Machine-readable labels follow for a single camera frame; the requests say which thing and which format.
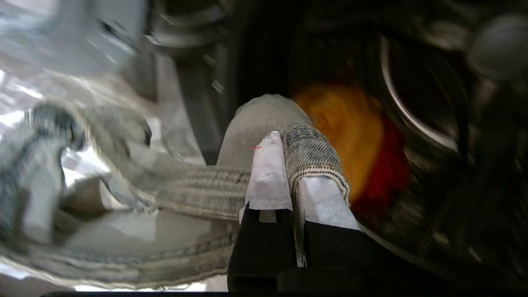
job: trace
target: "denim jeans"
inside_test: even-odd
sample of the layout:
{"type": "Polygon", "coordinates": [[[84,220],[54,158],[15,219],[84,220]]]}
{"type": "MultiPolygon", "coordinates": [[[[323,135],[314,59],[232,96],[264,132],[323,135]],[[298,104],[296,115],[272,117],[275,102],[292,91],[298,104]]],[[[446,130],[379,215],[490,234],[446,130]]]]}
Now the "denim jeans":
{"type": "Polygon", "coordinates": [[[282,137],[291,197],[313,176],[331,178],[348,197],[335,150],[278,95],[239,108],[216,166],[149,150],[148,125],[128,110],[39,105],[0,143],[0,261],[66,286],[137,289],[225,273],[253,148],[270,131],[282,137]],[[65,189],[60,155],[87,145],[110,168],[126,210],[94,215],[100,197],[84,197],[86,207],[71,211],[90,191],[65,189]]]}

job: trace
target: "gray fabric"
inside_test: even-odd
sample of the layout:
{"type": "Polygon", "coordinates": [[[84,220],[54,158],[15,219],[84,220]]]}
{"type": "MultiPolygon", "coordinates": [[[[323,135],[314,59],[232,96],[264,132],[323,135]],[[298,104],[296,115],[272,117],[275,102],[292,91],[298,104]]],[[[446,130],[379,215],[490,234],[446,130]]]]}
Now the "gray fabric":
{"type": "Polygon", "coordinates": [[[63,285],[157,287],[225,273],[252,147],[273,130],[282,137],[291,193],[302,177],[320,175],[333,179],[343,198],[349,193],[335,150],[295,103],[280,96],[265,95],[239,109],[217,166],[185,164],[149,150],[146,122],[121,108],[44,104],[17,129],[20,135],[10,134],[0,145],[0,172],[9,177],[0,180],[0,261],[63,285]],[[72,207],[81,195],[63,195],[58,156],[86,143],[110,168],[120,184],[112,194],[129,210],[83,214],[90,196],[72,207]],[[40,167],[25,165],[32,163],[40,167]],[[41,191],[48,186],[52,191],[41,191]],[[69,208],[76,211],[66,214],[69,208]],[[41,236],[32,231],[35,224],[41,236]],[[58,230],[61,236],[50,234],[58,230]]]}

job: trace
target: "red fabric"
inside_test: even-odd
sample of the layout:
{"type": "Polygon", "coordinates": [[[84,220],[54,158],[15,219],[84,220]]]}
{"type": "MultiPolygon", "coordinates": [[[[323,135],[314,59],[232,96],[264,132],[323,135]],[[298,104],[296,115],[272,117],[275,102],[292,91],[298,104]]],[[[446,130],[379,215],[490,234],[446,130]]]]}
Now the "red fabric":
{"type": "Polygon", "coordinates": [[[405,138],[398,128],[383,117],[384,138],[378,159],[363,193],[354,201],[352,209],[367,216],[383,215],[394,199],[409,183],[411,171],[403,152],[405,138]]]}

